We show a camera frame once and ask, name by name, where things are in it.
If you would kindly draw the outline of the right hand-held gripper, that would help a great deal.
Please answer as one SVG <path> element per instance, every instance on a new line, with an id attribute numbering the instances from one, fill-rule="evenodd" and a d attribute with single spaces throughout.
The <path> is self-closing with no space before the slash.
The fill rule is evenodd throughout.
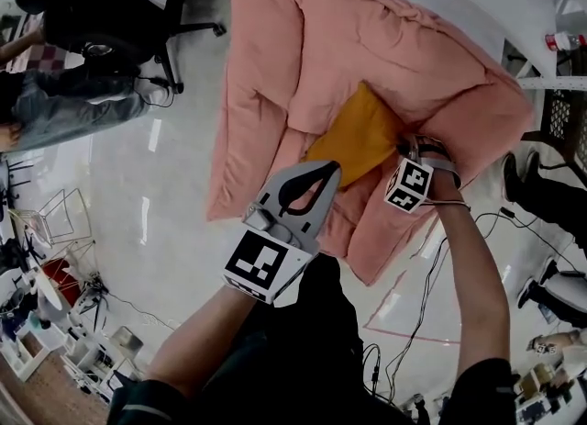
<path id="1" fill-rule="evenodd" d="M 444 143 L 423 135 L 409 134 L 396 146 L 399 164 L 390 178 L 384 202 L 407 214 L 421 206 L 459 205 L 456 200 L 435 200 L 428 196 L 435 171 L 450 173 L 460 189 L 460 175 Z"/>

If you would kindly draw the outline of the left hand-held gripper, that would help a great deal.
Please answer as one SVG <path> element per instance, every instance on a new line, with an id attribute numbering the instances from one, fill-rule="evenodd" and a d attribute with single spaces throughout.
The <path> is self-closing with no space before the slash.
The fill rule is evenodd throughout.
<path id="1" fill-rule="evenodd" d="M 272 175 L 242 219 L 244 232 L 222 272 L 227 285 L 273 303 L 319 253 L 339 183 L 337 162 L 301 162 Z"/>

